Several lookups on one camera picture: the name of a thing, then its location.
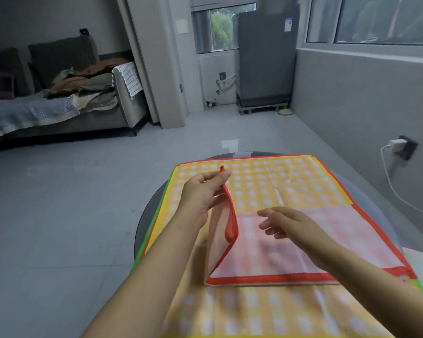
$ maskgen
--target green trim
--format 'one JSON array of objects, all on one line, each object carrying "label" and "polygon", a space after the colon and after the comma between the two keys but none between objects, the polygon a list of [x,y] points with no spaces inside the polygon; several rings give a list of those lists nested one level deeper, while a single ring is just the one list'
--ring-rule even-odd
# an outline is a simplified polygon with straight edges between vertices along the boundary
[{"label": "green trim", "polygon": [[415,283],[417,284],[418,288],[421,290],[421,292],[423,293],[423,285],[421,284],[420,280],[415,280]]},{"label": "green trim", "polygon": [[169,184],[171,183],[172,176],[174,175],[174,172],[175,172],[175,170],[176,170],[176,168],[178,166],[179,165],[175,166],[174,170],[171,173],[171,176],[169,177],[168,184],[164,188],[163,195],[161,196],[161,200],[158,203],[158,207],[157,207],[157,210],[155,211],[154,217],[152,218],[151,225],[147,229],[146,236],[144,236],[144,241],[142,242],[142,244],[141,244],[141,246],[139,248],[138,254],[136,255],[135,263],[133,264],[132,270],[135,269],[136,266],[139,264],[139,261],[141,261],[142,253],[143,253],[144,249],[146,248],[146,244],[147,244],[147,241],[149,240],[149,236],[150,236],[150,234],[152,232],[152,228],[153,228],[153,226],[155,224],[155,220],[157,219],[158,213],[160,212],[161,204],[163,203],[163,200],[165,199],[166,191],[168,190]]}]

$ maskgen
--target pink checkered bag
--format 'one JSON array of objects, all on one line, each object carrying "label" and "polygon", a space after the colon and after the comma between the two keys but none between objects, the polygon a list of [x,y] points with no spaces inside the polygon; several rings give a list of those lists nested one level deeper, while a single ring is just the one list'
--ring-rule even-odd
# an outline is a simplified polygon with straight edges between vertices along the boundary
[{"label": "pink checkered bag", "polygon": [[[230,193],[211,214],[205,284],[336,284],[290,239],[276,240],[259,229],[255,212],[235,213]],[[385,233],[357,204],[298,209],[338,243],[399,277],[417,279],[412,267]]]}]

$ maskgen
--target window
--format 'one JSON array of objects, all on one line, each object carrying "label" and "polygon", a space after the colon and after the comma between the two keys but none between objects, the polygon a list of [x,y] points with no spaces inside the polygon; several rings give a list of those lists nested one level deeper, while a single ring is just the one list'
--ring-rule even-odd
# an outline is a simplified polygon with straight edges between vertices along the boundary
[{"label": "window", "polygon": [[257,4],[193,12],[192,22],[198,54],[238,48],[234,28],[239,13],[255,11]]},{"label": "window", "polygon": [[423,45],[423,0],[343,0],[336,42]]},{"label": "window", "polygon": [[327,43],[333,31],[333,11],[336,0],[312,0],[309,32],[307,41],[310,43]]}]

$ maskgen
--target table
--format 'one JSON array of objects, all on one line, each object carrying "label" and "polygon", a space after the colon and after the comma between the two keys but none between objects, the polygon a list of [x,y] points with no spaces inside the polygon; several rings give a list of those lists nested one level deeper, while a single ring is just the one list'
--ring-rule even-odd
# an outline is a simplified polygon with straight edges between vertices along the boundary
[{"label": "table", "polygon": [[[280,154],[277,153],[270,153],[270,152],[242,152],[242,153],[228,153],[228,154],[221,154],[214,157],[211,157],[207,160],[214,160],[214,159],[230,159],[230,158],[243,158],[243,157],[257,157],[257,156],[277,156]],[[398,236],[396,235],[395,229],[393,228],[392,224],[389,220],[385,217],[382,211],[378,208],[378,206],[373,203],[373,201],[363,193],[357,186],[355,186],[352,182],[348,179],[340,176],[338,173],[333,172],[335,177],[341,181],[345,189],[350,193],[351,197],[354,201],[361,207],[363,211],[367,213],[368,216],[374,220],[379,227],[381,227],[384,233],[390,238],[391,242],[400,250],[401,245],[398,240]],[[163,197],[163,192],[168,184],[166,181],[158,190],[154,193],[151,200],[147,204],[142,216],[139,220],[138,228],[136,229],[135,235],[135,246],[134,246],[134,254],[135,258],[138,254],[138,251],[141,247],[141,244],[144,242],[144,237],[146,235],[147,230],[149,229],[152,219],[157,211],[158,204]]]}]

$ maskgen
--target brown clothing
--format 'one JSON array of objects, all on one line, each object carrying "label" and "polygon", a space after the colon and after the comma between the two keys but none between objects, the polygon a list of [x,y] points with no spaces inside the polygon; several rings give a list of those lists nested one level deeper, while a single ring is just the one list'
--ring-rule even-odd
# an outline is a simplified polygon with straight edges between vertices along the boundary
[{"label": "brown clothing", "polygon": [[70,96],[77,92],[79,87],[88,85],[90,79],[105,73],[111,73],[114,67],[129,62],[124,58],[112,58],[91,65],[87,69],[76,73],[75,76],[53,84],[47,98]]}]

